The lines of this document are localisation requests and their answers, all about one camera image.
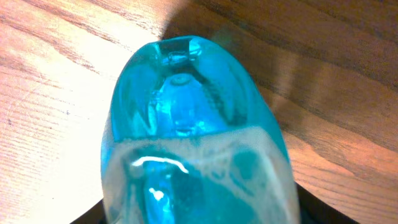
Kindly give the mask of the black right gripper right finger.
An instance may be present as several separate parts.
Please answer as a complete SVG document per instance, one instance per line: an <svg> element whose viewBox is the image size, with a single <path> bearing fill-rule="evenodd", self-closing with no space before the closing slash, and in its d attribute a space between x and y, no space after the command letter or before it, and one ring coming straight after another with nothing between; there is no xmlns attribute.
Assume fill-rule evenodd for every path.
<svg viewBox="0 0 398 224"><path fill-rule="evenodd" d="M301 224L359 224L296 183Z"/></svg>

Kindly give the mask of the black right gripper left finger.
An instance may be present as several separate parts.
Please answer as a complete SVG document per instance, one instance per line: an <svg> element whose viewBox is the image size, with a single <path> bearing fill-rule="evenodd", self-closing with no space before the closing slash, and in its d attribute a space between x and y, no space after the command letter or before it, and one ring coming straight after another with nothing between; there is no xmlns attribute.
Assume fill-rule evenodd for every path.
<svg viewBox="0 0 398 224"><path fill-rule="evenodd" d="M71 224L107 224L103 201L100 200L82 216L72 221Z"/></svg>

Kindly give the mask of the teal mouthwash bottle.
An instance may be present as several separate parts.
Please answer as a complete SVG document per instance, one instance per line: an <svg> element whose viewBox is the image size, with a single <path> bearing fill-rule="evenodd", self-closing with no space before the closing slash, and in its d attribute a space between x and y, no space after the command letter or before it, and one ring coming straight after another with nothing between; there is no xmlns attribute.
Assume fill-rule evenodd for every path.
<svg viewBox="0 0 398 224"><path fill-rule="evenodd" d="M197 36L141 47L101 146L108 223L299 223L289 156L245 68Z"/></svg>

